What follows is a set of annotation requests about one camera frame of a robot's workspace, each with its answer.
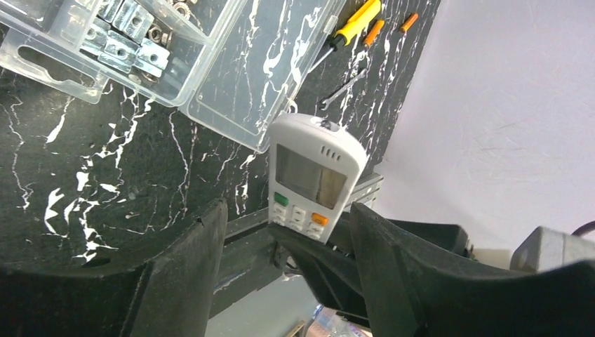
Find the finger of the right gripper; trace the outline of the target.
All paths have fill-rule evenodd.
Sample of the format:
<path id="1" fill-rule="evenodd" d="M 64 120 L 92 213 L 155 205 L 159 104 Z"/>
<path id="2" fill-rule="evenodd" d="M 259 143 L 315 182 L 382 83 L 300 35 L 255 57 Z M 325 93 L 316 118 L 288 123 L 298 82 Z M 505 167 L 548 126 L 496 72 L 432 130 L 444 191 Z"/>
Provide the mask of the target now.
<path id="1" fill-rule="evenodd" d="M 352 257 L 287 227 L 270 224 L 268 230 L 296 262 L 320 304 L 337 310 L 350 322 L 370 324 L 359 271 Z"/>
<path id="2" fill-rule="evenodd" d="M 460 225 L 389 219 L 395 226 L 459 256 L 470 256 L 469 237 Z"/>

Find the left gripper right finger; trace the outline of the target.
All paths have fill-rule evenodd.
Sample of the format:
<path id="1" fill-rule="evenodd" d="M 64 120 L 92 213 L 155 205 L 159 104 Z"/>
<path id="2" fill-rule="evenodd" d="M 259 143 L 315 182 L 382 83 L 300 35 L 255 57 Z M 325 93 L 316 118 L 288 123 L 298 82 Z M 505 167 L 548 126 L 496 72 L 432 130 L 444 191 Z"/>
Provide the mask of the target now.
<path id="1" fill-rule="evenodd" d="M 363 204 L 350 227 L 375 336 L 593 336 L 594 262 L 537 274 L 464 258 Z"/>

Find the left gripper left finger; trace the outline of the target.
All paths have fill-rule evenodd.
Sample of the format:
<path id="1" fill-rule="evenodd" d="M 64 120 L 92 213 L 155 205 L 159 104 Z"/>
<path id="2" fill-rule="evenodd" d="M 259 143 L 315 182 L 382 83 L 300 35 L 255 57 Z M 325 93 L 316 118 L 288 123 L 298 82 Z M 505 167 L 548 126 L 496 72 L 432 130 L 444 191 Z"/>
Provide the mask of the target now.
<path id="1" fill-rule="evenodd" d="M 203 336 L 227 229 L 214 199 L 79 267 L 1 266 L 2 336 Z"/>

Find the white remote control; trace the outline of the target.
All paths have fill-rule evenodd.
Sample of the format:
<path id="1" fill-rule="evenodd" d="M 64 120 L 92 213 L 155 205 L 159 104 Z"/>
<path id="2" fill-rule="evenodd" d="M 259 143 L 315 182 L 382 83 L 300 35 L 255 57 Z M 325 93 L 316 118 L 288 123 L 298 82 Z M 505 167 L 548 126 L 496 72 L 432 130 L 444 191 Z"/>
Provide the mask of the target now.
<path id="1" fill-rule="evenodd" d="M 335 122 L 283 114 L 269 127 L 268 221 L 325 244 L 368 162 Z"/>

